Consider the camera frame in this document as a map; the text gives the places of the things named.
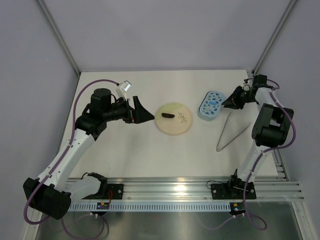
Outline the blue lunch box lid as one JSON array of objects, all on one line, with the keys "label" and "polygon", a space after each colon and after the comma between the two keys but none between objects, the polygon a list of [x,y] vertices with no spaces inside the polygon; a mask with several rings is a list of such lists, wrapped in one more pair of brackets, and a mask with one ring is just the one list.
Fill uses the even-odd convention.
[{"label": "blue lunch box lid", "polygon": [[219,111],[222,108],[222,103],[226,99],[225,95],[218,91],[208,91],[202,100],[197,111]]}]

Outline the metal food tongs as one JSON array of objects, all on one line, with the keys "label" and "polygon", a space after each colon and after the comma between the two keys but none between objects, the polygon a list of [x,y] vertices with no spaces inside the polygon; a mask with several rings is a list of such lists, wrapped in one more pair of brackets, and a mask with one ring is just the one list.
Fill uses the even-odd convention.
[{"label": "metal food tongs", "polygon": [[223,126],[221,135],[216,145],[216,151],[221,152],[237,137],[239,137],[252,124],[252,121],[247,118],[246,114],[232,111],[228,114]]}]

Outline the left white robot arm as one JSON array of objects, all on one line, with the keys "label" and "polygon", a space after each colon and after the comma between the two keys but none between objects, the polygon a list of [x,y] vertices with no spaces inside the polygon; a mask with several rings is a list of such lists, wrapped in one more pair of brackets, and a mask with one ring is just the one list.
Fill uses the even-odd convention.
[{"label": "left white robot arm", "polygon": [[107,88],[93,91],[81,116],[74,119],[69,142],[37,178],[29,177],[23,183],[27,198],[23,217],[27,223],[33,224],[28,218],[28,208],[59,220],[73,202],[88,196],[103,199],[108,194],[108,179],[95,172],[71,185],[66,182],[84,153],[107,128],[108,122],[122,120],[126,124],[141,124],[154,120],[154,115],[141,105],[137,96],[133,97],[133,103],[134,107],[131,107],[123,98],[112,102],[112,93]]}]

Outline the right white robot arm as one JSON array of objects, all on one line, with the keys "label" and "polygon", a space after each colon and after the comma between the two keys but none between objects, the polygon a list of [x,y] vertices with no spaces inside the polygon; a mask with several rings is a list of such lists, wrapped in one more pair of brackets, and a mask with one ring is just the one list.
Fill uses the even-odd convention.
[{"label": "right white robot arm", "polygon": [[219,189],[211,191],[216,199],[256,199],[256,174],[271,151],[285,148],[289,130],[294,129],[294,110],[284,107],[274,95],[280,86],[277,83],[269,85],[267,76],[263,74],[253,76],[251,81],[249,89],[238,86],[222,103],[224,108],[232,110],[240,110],[245,104],[256,103],[260,110],[252,127],[253,142],[249,153],[229,180]]}]

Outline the blue lunch box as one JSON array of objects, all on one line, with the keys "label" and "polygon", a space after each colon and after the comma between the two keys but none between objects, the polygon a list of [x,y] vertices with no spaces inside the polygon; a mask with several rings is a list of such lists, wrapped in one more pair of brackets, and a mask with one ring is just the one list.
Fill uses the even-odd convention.
[{"label": "blue lunch box", "polygon": [[205,121],[213,121],[218,115],[219,111],[197,111],[197,115],[200,119]]}]

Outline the black sea cucumber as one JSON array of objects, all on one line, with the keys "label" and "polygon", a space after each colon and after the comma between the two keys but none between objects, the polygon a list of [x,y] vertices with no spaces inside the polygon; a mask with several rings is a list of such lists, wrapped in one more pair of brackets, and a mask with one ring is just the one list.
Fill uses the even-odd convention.
[{"label": "black sea cucumber", "polygon": [[168,118],[168,119],[173,119],[173,118],[175,117],[174,114],[165,113],[165,112],[163,112],[163,113],[161,114],[161,116],[164,117],[164,118]]}]

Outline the round cream plate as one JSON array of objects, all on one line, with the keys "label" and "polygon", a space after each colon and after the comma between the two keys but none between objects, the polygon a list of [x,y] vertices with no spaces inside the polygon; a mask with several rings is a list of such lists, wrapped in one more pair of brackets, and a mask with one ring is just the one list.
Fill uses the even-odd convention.
[{"label": "round cream plate", "polygon": [[[174,114],[174,118],[162,117],[162,113]],[[185,134],[193,125],[193,114],[184,104],[170,102],[162,105],[155,113],[155,125],[162,133],[169,136]]]}]

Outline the right aluminium frame post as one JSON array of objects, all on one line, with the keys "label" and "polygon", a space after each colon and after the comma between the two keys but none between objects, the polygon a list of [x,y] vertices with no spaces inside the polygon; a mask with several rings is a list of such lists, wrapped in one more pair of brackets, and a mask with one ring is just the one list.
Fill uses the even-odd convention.
[{"label": "right aluminium frame post", "polygon": [[285,29],[285,25],[289,21],[291,15],[292,15],[292,13],[298,3],[299,3],[299,0],[289,0],[288,1],[287,6],[285,7],[280,19],[278,20],[275,28],[273,29],[272,34],[270,35],[270,37],[269,37],[262,53],[260,54],[256,64],[254,65],[251,72],[248,74],[249,76],[255,76],[260,72],[267,57],[269,56],[274,45],[276,44],[278,37],[281,35],[282,31]]}]

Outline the aluminium frame post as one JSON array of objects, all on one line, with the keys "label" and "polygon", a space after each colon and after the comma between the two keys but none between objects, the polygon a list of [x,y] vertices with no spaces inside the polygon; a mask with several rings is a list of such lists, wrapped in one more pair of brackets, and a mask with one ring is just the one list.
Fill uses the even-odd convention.
[{"label": "aluminium frame post", "polygon": [[78,67],[78,64],[76,63],[67,43],[65,42],[63,35],[61,34],[61,31],[59,30],[59,27],[49,9],[47,6],[47,3],[45,0],[35,0],[34,1],[39,8],[41,14],[43,15],[45,21],[47,22],[52,34],[54,35],[55,40],[57,41],[60,49],[62,50],[64,56],[66,57],[69,65],[71,66],[73,72],[75,75],[79,78],[81,75],[81,70]]},{"label": "aluminium frame post", "polygon": [[278,37],[281,35],[282,31],[285,29],[285,25],[289,21],[291,15],[292,15],[292,13],[298,3],[299,3],[299,0],[289,0],[288,1],[287,6],[285,7],[280,19],[278,20],[275,28],[273,29],[272,34],[270,35],[270,37],[269,37],[262,53],[260,54],[256,64],[254,65],[251,72],[248,74],[249,76],[255,76],[260,72],[267,57],[269,56],[274,45],[276,44]]}]

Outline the aluminium mounting rail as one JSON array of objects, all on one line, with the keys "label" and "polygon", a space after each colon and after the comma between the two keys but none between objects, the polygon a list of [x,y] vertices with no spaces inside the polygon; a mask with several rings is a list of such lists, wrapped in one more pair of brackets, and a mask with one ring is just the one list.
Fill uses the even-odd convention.
[{"label": "aluminium mounting rail", "polygon": [[[226,182],[227,177],[129,177],[108,178],[123,184],[122,199],[127,202],[211,202],[210,184]],[[296,181],[259,177],[255,183],[256,202],[302,202],[305,200]]]}]

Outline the left aluminium frame post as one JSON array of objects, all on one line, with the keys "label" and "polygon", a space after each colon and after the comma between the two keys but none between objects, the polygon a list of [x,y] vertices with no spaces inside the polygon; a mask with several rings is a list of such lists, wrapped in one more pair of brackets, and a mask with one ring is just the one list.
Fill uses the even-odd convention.
[{"label": "left aluminium frame post", "polygon": [[47,22],[52,34],[54,35],[55,40],[57,41],[60,49],[62,50],[64,56],[66,57],[69,65],[71,66],[73,72],[75,75],[79,78],[81,75],[81,70],[78,67],[78,64],[76,63],[67,43],[65,42],[63,35],[61,34],[61,31],[59,30],[59,27],[49,9],[47,6],[47,3],[45,0],[35,0],[34,1],[39,8],[41,14],[43,15],[45,21]]}]

